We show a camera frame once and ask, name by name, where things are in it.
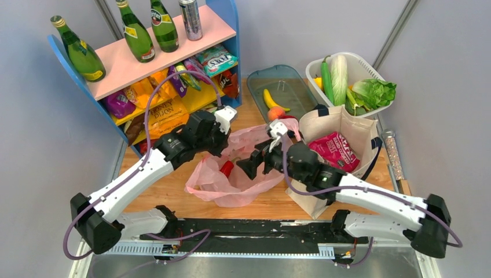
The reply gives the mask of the cream canvas tote bag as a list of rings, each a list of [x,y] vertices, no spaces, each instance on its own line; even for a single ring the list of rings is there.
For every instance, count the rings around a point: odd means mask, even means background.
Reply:
[[[281,120],[320,159],[337,169],[366,180],[382,148],[377,121],[358,118],[348,113],[344,106],[327,108],[318,105],[299,120]]]

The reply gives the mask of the orange pink peach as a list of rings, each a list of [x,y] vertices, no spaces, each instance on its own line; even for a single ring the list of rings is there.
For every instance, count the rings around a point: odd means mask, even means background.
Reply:
[[[267,112],[267,117],[270,122],[281,119],[284,115],[286,115],[286,111],[279,106],[273,106]]]

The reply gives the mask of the long green chili pepper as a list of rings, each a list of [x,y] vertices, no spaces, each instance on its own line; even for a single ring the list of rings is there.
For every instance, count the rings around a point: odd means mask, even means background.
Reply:
[[[325,56],[325,58],[321,63],[321,77],[323,82],[324,93],[327,99],[329,99],[329,101],[331,102],[331,104],[334,104],[334,92],[332,90],[331,74],[327,63],[327,59],[329,57],[330,55]]]

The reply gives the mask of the red chili pepper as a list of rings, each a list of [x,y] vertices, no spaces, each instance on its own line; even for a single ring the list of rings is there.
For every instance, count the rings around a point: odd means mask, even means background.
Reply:
[[[233,159],[227,160],[222,167],[220,168],[220,172],[226,177],[229,178],[233,169],[236,167],[236,162],[240,160],[240,157],[235,157]]]

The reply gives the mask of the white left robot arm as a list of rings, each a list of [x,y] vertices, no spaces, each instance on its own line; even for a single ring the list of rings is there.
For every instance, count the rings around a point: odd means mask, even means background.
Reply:
[[[237,111],[224,106],[211,113],[198,110],[184,125],[162,135],[142,159],[100,190],[85,196],[77,193],[70,200],[71,228],[89,245],[91,253],[103,254],[122,237],[157,233],[171,239],[177,223],[163,208],[125,214],[123,210],[148,187],[169,175],[200,152],[220,156],[228,146],[230,125]]]

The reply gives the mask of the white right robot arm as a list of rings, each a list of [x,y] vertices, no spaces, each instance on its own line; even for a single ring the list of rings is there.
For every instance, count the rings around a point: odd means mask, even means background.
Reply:
[[[300,195],[314,196],[327,202],[341,202],[364,207],[377,213],[362,216],[337,212],[331,225],[332,237],[345,242],[350,237],[381,237],[410,243],[416,251],[433,258],[444,258],[451,246],[451,216],[445,200],[435,194],[427,198],[403,195],[370,184],[352,174],[319,160],[318,154],[302,142],[285,151],[282,144],[271,148],[272,140],[255,146],[249,158],[237,161],[250,179],[277,170],[287,181],[305,185]]]

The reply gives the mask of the green lettuce leaf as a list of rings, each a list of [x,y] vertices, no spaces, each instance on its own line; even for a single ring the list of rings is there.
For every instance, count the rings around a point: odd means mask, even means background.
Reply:
[[[352,91],[370,109],[390,105],[395,100],[397,85],[380,79],[364,79],[356,82]]]

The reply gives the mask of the pink plastic grocery bag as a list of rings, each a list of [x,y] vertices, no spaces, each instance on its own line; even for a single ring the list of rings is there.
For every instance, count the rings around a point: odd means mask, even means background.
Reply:
[[[206,155],[198,163],[185,184],[185,191],[203,201],[213,201],[219,207],[242,207],[250,204],[260,193],[274,188],[284,179],[284,174],[276,170],[263,174],[263,164],[258,167],[253,180],[237,165],[229,175],[220,171],[228,161],[236,163],[249,158],[255,145],[270,138],[267,129],[267,124],[264,124],[232,132],[221,157]]]

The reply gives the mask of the red hand cooked chips bag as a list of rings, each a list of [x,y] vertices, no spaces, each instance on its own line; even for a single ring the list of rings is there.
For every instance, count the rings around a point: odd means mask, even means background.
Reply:
[[[344,136],[335,131],[308,143],[330,166],[351,173],[360,163]]]

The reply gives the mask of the yellow banana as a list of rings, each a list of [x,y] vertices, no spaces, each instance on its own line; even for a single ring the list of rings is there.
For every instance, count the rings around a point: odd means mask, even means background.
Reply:
[[[263,90],[263,100],[269,109],[271,109],[273,107],[279,107],[285,112],[289,112],[291,110],[290,108],[280,106],[278,103],[276,103],[268,89]]]

